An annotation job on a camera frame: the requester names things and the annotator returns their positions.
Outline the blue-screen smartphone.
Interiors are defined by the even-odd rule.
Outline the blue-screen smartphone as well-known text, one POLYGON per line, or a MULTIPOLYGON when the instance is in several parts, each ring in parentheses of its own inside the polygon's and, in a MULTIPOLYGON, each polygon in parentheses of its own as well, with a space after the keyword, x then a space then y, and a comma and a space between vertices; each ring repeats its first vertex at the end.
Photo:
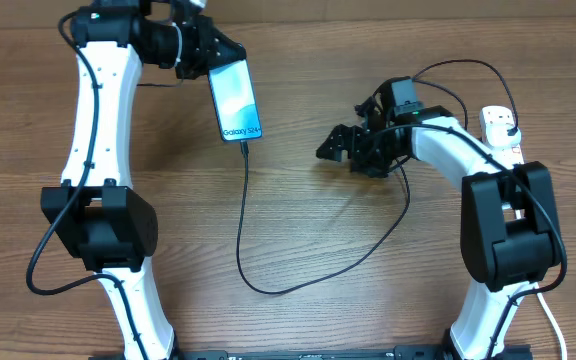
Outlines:
POLYGON ((212 69, 208 79, 222 140, 261 138, 262 125, 248 62, 240 60, 212 69))

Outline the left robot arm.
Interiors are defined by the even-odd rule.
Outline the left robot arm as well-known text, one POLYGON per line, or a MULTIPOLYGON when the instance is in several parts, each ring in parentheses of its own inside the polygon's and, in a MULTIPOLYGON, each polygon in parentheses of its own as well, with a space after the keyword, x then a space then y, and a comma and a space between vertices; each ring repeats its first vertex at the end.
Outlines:
POLYGON ((152 258, 158 220, 130 171, 133 101, 146 65, 179 81, 206 77, 219 133, 246 144, 262 136, 244 46, 204 15, 199 0, 174 1, 166 20, 148 1, 95 1, 65 16, 58 31, 75 52, 79 90, 69 157, 55 187, 42 190, 48 237, 58 237, 99 282, 124 339, 125 359, 179 359, 152 258))

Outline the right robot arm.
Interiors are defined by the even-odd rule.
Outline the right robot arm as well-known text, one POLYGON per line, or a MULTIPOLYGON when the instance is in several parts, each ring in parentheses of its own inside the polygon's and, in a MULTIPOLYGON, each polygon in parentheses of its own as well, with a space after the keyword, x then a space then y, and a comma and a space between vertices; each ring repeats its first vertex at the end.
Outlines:
POLYGON ((400 345, 397 359, 529 359, 504 337, 524 297, 544 292, 548 270, 567 269, 552 180, 539 162, 512 163, 442 106, 425 106, 411 78, 392 78, 355 108, 360 125, 338 125, 320 159, 348 158, 354 172, 383 178, 416 159, 461 193, 460 249, 471 283, 439 345, 400 345))

